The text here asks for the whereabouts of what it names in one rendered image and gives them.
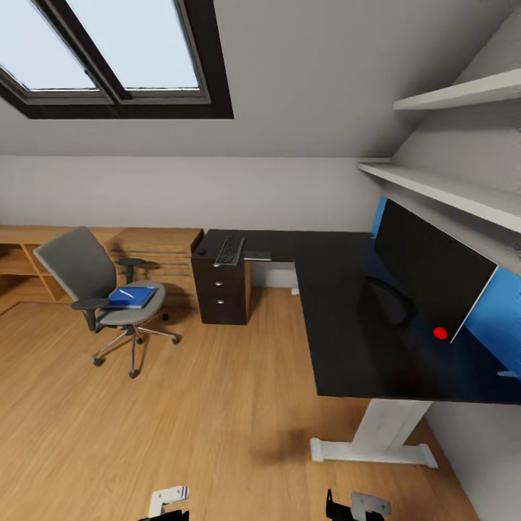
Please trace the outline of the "swivel chair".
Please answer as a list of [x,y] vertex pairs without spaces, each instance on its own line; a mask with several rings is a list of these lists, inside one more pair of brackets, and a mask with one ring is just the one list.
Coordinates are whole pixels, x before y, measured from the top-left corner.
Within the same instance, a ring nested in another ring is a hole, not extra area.
[[121,339],[132,335],[132,358],[130,377],[137,375],[135,370],[135,344],[142,344],[140,333],[170,336],[173,344],[179,339],[176,335],[145,329],[160,315],[166,321],[168,313],[160,312],[166,298],[166,287],[158,281],[134,281],[133,268],[142,267],[144,260],[123,258],[120,266],[127,267],[127,283],[123,287],[155,287],[156,292],[141,309],[108,308],[109,295],[117,288],[116,267],[98,239],[86,226],[72,227],[72,230],[44,242],[33,250],[33,255],[60,283],[60,286],[74,300],[72,309],[83,310],[89,331],[98,334],[104,327],[125,329],[126,331],[92,355],[96,367],[102,363],[99,354],[113,347]]

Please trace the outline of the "keyboard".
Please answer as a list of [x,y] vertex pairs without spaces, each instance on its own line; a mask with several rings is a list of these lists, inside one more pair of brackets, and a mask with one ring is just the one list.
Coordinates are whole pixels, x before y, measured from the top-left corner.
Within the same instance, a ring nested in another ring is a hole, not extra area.
[[240,259],[240,253],[244,239],[245,237],[228,236],[224,246],[221,249],[221,252],[219,253],[218,258],[215,261],[215,264],[236,266],[238,264],[238,260]]

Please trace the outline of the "monitor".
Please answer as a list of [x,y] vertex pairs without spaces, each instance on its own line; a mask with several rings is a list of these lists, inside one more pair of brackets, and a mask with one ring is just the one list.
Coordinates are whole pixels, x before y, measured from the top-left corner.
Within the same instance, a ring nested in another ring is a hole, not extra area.
[[431,323],[433,335],[451,344],[500,264],[447,232],[387,200],[373,250],[409,295],[373,276],[405,301],[414,302]]

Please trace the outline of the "folder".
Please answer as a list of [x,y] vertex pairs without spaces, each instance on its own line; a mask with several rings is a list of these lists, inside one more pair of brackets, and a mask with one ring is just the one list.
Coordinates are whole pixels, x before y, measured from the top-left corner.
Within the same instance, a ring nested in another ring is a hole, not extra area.
[[109,295],[111,304],[108,308],[141,309],[155,292],[155,287],[121,287],[118,285]]

